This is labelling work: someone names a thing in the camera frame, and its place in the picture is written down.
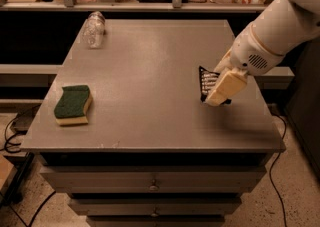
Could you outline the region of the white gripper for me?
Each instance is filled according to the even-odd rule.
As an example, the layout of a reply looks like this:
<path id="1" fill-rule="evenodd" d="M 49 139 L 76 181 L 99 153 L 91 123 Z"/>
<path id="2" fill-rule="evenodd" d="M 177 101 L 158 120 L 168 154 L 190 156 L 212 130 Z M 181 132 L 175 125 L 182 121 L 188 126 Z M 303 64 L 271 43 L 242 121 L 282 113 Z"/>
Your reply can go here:
<path id="1" fill-rule="evenodd" d="M 216 73 L 222 73 L 209 91 L 205 103 L 211 106 L 223 104 L 246 87 L 248 74 L 265 74 L 283 58 L 283 55 L 267 49 L 256 35 L 253 25 L 249 24 L 214 68 Z"/>

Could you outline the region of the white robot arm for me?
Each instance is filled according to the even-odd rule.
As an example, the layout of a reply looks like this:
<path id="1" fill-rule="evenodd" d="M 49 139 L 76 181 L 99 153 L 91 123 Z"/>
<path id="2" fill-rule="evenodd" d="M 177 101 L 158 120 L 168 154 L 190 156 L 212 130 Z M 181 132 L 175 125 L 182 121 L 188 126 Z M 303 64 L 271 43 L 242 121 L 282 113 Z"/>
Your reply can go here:
<path id="1" fill-rule="evenodd" d="M 247 85 L 282 62 L 303 42 L 320 35 L 320 0 L 273 0 L 235 38 L 231 48 L 210 73 L 201 76 L 201 100 L 224 104 Z"/>

